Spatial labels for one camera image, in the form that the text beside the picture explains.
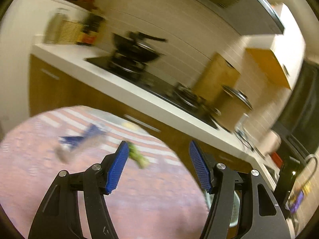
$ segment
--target blue gripper pad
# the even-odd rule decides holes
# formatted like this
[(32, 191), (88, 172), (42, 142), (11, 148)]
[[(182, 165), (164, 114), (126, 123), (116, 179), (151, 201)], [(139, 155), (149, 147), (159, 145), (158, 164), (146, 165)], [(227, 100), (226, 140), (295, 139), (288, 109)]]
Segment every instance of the blue gripper pad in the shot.
[(120, 145), (118, 148), (118, 153), (113, 161), (112, 166), (110, 167), (110, 170), (107, 173), (107, 183), (105, 186), (105, 191), (107, 193), (111, 193), (112, 190), (116, 189), (126, 160), (129, 157), (129, 151), (130, 149), (127, 143), (123, 143), (122, 146)]
[(210, 171), (208, 170), (195, 141), (191, 141), (189, 144), (189, 155), (202, 188), (209, 191), (212, 188)]

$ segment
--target white wall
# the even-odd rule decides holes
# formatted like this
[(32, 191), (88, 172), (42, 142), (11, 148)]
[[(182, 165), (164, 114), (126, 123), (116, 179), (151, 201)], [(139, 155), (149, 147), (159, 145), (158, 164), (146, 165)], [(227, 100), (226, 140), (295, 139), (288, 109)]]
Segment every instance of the white wall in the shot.
[(0, 30), (0, 124), (4, 132), (29, 117), (29, 57), (34, 35), (43, 35), (57, 8), (69, 9), (71, 20), (88, 12), (63, 0), (15, 0)]

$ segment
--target range hood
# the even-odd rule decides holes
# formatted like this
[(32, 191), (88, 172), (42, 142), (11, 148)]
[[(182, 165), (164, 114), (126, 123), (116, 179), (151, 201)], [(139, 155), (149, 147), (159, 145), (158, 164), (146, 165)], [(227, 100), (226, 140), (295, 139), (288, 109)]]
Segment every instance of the range hood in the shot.
[(197, 0), (240, 35), (283, 34), (284, 26), (267, 0)]

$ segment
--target metal screw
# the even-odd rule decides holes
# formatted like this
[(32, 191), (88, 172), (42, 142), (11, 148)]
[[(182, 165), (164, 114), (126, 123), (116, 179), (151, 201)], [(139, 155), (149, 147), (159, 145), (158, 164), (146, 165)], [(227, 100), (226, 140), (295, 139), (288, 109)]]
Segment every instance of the metal screw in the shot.
[(253, 176), (258, 176), (258, 175), (259, 175), (259, 172), (258, 172), (257, 170), (255, 170), (255, 169), (253, 169), (253, 170), (251, 170), (251, 174), (252, 174)]
[(225, 170), (226, 169), (226, 165), (224, 165), (223, 163), (219, 163), (219, 164), (217, 164), (217, 168), (221, 169), (221, 170)]
[(101, 165), (100, 165), (100, 164), (94, 164), (94, 165), (92, 166), (92, 169), (93, 169), (94, 171), (97, 171), (97, 170), (101, 169)]
[(64, 177), (64, 176), (66, 176), (66, 174), (67, 174), (67, 172), (65, 170), (59, 172), (60, 177)]

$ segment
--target green vegetable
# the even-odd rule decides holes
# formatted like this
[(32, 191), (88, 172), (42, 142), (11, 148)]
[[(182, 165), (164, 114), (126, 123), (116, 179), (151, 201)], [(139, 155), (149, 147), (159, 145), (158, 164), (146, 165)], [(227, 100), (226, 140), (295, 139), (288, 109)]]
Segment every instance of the green vegetable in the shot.
[(146, 168), (150, 162), (143, 155), (141, 155), (140, 151), (132, 142), (127, 142), (129, 145), (129, 157), (133, 159), (141, 169)]

